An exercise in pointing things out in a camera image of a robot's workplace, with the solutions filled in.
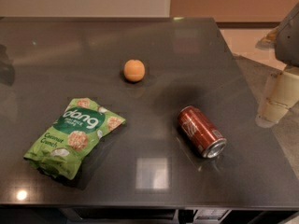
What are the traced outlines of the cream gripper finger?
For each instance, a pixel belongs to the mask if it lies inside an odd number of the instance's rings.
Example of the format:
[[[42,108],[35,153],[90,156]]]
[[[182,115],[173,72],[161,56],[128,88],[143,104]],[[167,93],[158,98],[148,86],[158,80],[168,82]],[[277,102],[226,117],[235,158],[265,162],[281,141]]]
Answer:
[[[299,70],[272,73],[265,84],[256,123],[271,128],[299,101]]]

